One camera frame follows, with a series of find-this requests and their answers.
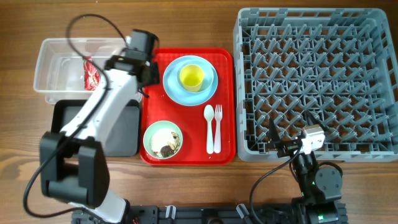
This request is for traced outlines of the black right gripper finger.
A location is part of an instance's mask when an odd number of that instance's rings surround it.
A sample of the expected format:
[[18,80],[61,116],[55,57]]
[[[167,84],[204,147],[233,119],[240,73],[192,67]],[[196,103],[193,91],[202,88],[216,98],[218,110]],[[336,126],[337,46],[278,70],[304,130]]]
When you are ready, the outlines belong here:
[[272,142],[280,141],[279,133],[272,118],[269,119],[269,140]]
[[319,119],[316,119],[309,111],[306,111],[306,120],[309,126],[319,125],[322,130],[326,131],[326,127],[322,124],[322,122]]

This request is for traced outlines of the red snack wrapper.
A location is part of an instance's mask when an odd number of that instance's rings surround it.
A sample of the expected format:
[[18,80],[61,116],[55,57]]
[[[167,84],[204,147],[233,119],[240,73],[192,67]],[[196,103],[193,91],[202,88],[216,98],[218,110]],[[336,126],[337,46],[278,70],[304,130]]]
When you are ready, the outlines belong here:
[[100,75],[92,64],[92,57],[86,56],[83,59],[84,87],[86,91],[94,91],[100,83]]

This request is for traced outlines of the green bowl with food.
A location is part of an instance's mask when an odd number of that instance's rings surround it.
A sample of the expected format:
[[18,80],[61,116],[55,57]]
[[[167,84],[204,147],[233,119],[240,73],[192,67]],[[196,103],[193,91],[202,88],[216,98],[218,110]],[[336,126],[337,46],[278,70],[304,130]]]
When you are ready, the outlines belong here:
[[142,143],[151,160],[166,160],[176,156],[181,150],[183,134],[173,122],[157,121],[145,130]]

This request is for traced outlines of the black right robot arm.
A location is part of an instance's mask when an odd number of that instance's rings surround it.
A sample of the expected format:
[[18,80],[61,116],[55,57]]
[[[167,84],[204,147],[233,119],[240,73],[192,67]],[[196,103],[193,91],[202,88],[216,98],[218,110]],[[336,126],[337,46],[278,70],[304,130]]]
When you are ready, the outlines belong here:
[[289,223],[347,223],[342,198],[343,171],[333,162],[319,162],[315,151],[322,148],[329,130],[310,112],[305,112],[308,125],[293,140],[279,137],[273,119],[269,120],[268,149],[277,150],[277,157],[289,157],[295,179],[302,193],[293,198],[286,216]]

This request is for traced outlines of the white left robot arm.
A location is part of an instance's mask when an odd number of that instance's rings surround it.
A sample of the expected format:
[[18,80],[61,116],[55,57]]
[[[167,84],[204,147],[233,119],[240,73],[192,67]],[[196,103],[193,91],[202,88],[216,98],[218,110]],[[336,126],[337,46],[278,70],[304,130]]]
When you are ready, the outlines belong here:
[[70,203],[105,223],[122,223],[127,200],[109,189],[104,155],[111,128],[140,87],[159,83],[158,64],[150,59],[112,56],[101,82],[78,114],[59,133],[46,132],[39,145],[44,196]]

